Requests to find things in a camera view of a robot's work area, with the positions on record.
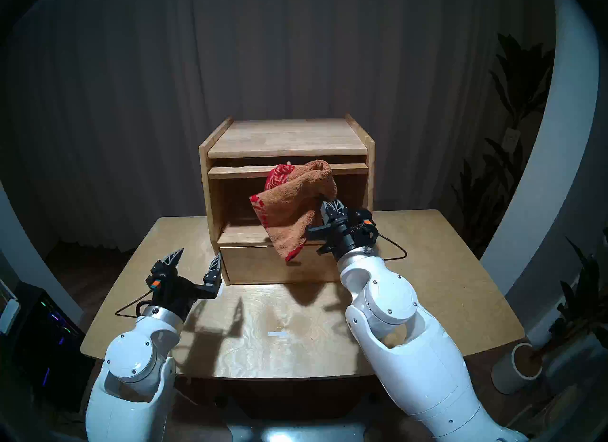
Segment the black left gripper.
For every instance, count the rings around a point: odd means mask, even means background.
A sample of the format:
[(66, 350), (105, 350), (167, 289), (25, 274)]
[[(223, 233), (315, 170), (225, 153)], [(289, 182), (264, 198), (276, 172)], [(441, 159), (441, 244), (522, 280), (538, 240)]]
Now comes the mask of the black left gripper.
[(153, 297), (143, 302), (147, 304), (143, 312), (145, 316), (158, 313), (153, 309), (163, 308), (184, 322), (196, 301), (212, 300), (218, 296), (222, 282), (221, 253), (212, 259), (203, 284), (198, 285), (178, 275), (178, 263), (183, 252), (183, 248), (178, 249), (157, 260), (151, 268), (151, 275), (145, 281), (153, 292)]

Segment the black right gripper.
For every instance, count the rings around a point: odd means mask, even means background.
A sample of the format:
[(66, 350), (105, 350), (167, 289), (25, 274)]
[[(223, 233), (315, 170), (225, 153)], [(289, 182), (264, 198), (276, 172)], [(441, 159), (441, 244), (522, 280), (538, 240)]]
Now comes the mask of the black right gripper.
[(379, 236), (373, 214), (369, 210), (350, 212), (338, 199), (323, 201), (320, 208), (322, 225), (307, 226), (306, 239), (323, 241), (318, 255), (331, 253), (339, 261), (348, 252), (363, 247), (371, 251)]

